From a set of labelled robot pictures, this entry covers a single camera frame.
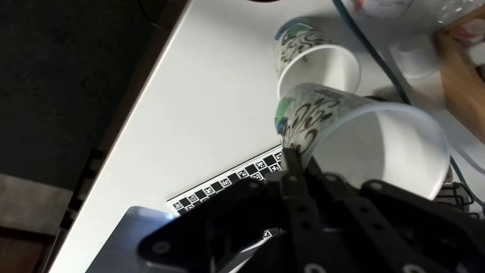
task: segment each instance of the dark floor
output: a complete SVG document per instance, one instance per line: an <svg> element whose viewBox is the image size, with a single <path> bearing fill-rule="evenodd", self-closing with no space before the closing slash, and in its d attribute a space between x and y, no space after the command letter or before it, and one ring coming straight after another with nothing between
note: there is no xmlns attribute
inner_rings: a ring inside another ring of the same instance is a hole
<svg viewBox="0 0 485 273"><path fill-rule="evenodd" d="M1 0L0 173L72 189L153 32L135 0Z"/></svg>

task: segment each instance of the cable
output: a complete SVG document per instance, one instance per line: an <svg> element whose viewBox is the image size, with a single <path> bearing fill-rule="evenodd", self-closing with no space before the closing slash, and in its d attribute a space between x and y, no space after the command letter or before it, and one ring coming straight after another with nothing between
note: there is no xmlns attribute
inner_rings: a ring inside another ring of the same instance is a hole
<svg viewBox="0 0 485 273"><path fill-rule="evenodd" d="M401 100L404 103L411 105L411 101L408 99L406 92L404 91L404 88L401 85L401 83L399 82L399 80L397 79L396 75L394 74L394 72L392 72L392 70L389 68L387 63L381 58L381 55L379 55L379 53L377 53L374 46L372 46L370 41L367 39L367 37L363 34L363 32L357 26L357 24L355 23L354 19L352 19L352 17L350 16L349 12L345 8L345 5L342 3L342 1L341 0L332 0L332 1L333 1L333 4L335 5L337 11L339 12L340 16L345 21L345 23L348 25L350 30L357 36L357 38L364 45L364 47L369 52L369 54L372 56L372 58L381 67L381 69L384 71L384 73L387 75L387 77L389 77L392 84L396 88L396 91L398 92L399 97L401 97ZM475 195L475 193L473 193L473 191L470 189L470 187L468 186L468 183L466 182L463 174L460 171L460 168L458 167L458 165L456 164L456 162L455 162L455 160L452 156L450 158L450 163L451 163L451 166L453 167L453 169L455 170L456 175L458 176L458 179L460 180L460 182L463 184L463 186L466 189L469 190L473 200L478 205L480 205L482 207L482 209L485 211L484 202L482 202L482 200L480 200L480 198L478 198Z"/></svg>
<svg viewBox="0 0 485 273"><path fill-rule="evenodd" d="M135 1L136 1L136 6L140 10L140 13L142 14L142 16L150 23L150 25L158 28L159 26L158 26L157 22L155 20L150 19L150 17L148 17L148 15L146 15L146 12L142 7L141 0L135 0Z"/></svg>

